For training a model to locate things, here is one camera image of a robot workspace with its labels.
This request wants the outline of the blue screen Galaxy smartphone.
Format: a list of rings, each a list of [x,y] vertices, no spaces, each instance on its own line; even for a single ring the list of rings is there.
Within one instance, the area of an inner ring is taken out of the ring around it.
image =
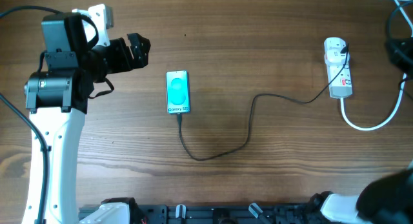
[[[186,70],[166,73],[166,91],[169,114],[190,112],[190,90]]]

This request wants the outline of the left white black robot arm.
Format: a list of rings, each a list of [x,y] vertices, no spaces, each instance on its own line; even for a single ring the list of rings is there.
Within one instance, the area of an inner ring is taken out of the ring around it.
[[[34,72],[25,85],[30,113],[32,159],[24,223],[77,223],[76,172],[79,140],[94,85],[108,75],[148,64],[150,41],[137,34],[100,45],[101,33],[87,39],[80,13],[43,18],[47,71]]]

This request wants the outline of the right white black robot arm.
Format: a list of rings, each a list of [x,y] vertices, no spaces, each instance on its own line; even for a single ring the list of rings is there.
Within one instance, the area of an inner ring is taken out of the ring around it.
[[[388,124],[402,100],[399,92],[389,116],[373,127],[359,127],[346,113],[345,99],[353,94],[348,44],[339,37],[324,43],[328,90],[337,99],[344,121],[352,128],[370,132]],[[359,195],[344,196],[333,192],[315,194],[305,205],[304,216],[310,223],[412,223],[412,166],[369,184]]]

